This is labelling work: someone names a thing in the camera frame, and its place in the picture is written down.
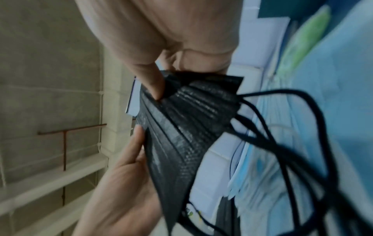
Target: hand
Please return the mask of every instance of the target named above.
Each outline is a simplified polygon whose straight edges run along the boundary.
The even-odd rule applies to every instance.
[[[165,70],[226,73],[239,42],[242,0],[76,0],[98,39],[155,99]]]
[[[136,126],[115,166],[89,200],[73,236],[149,235],[162,216],[146,166],[144,130]]]

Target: white shelf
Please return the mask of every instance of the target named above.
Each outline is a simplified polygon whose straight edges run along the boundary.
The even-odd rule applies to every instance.
[[[0,216],[107,167],[107,162],[108,158],[98,153],[69,164],[66,171],[59,167],[0,189]]]
[[[29,227],[20,230],[14,236],[57,235],[79,220],[92,193],[93,190],[33,223]]]

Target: black face mask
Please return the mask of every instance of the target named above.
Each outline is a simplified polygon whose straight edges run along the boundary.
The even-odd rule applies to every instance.
[[[206,235],[190,221],[185,209],[187,203],[190,203],[189,193],[203,156],[224,132],[236,135],[276,156],[288,190],[295,226],[293,231],[282,234],[283,236],[308,235],[315,229],[319,235],[326,235],[323,217],[331,207],[336,210],[347,235],[352,234],[352,231],[361,235],[373,235],[371,226],[338,190],[338,173],[328,142],[325,121],[316,102],[307,93],[278,89],[236,95],[242,82],[240,77],[193,72],[164,72],[164,77],[166,92],[160,101],[155,101],[144,87],[141,88],[137,121],[145,130],[147,163],[169,235],[176,222],[193,235]],[[327,177],[322,177],[299,154],[277,144],[256,107],[243,99],[271,94],[292,94],[306,101],[316,118],[319,142],[328,170]],[[250,119],[237,114],[242,104],[246,104],[256,113],[267,136],[260,133]],[[234,131],[230,124],[233,118],[256,136]],[[286,167],[291,169],[308,189],[315,209],[303,225],[300,225],[294,191]],[[316,198],[309,179],[318,183],[324,190],[325,195],[321,200]],[[203,221],[222,235],[228,235],[205,219]]]

